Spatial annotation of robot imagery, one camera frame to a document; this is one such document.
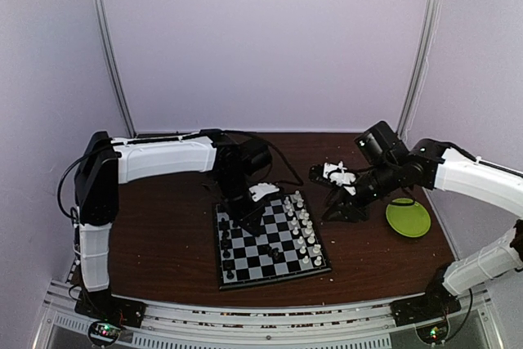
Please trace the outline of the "black white chessboard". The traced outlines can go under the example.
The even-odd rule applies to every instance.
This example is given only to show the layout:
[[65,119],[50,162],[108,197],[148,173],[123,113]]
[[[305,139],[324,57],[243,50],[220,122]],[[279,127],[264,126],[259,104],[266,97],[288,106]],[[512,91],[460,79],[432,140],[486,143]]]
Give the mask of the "black white chessboard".
[[[306,196],[301,192],[302,200],[295,200],[294,193],[271,196],[259,236],[250,235],[234,224],[221,205],[213,206],[217,285],[221,291],[275,284],[332,270]],[[228,238],[227,248],[221,247],[222,236]],[[313,253],[315,244],[321,246],[319,253]],[[281,259],[273,261],[264,255],[263,245],[278,248]],[[310,258],[307,265],[302,264],[305,256]],[[318,256],[322,263],[315,266],[314,259]]]

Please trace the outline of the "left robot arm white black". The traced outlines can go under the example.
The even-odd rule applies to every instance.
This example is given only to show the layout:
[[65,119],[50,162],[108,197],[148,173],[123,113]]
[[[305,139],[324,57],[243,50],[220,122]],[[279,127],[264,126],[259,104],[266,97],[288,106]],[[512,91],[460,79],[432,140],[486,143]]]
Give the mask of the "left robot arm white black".
[[242,229],[258,235],[267,198],[279,187],[248,179],[268,166],[263,141],[238,143],[220,129],[138,138],[92,135],[81,158],[73,163],[74,202],[70,219],[77,234],[77,254],[88,291],[87,308],[101,320],[112,318],[118,303],[110,288],[110,232],[119,213],[121,186],[149,177],[207,173],[217,183],[221,203]]

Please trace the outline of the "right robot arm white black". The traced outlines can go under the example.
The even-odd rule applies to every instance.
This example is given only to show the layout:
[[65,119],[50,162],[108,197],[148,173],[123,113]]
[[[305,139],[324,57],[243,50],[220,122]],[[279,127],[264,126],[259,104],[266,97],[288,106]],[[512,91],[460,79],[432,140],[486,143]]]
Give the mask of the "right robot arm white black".
[[522,174],[484,161],[450,141],[430,138],[408,149],[385,121],[374,124],[356,139],[367,168],[344,163],[311,167],[311,181],[330,186],[326,221],[367,219],[366,208],[394,191],[420,186],[424,190],[470,199],[488,212],[504,211],[515,224],[492,243],[464,259],[440,268],[418,308],[426,317],[438,316],[456,297],[487,280],[522,269]]

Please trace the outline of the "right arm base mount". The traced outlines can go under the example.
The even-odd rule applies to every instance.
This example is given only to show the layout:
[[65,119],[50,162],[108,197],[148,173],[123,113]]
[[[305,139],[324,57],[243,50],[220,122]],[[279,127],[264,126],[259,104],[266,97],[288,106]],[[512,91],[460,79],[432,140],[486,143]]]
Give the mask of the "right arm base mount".
[[390,304],[396,326],[418,324],[418,338],[432,346],[441,345],[452,337],[449,316],[462,309],[458,298],[443,286],[444,274],[439,269],[423,294]]

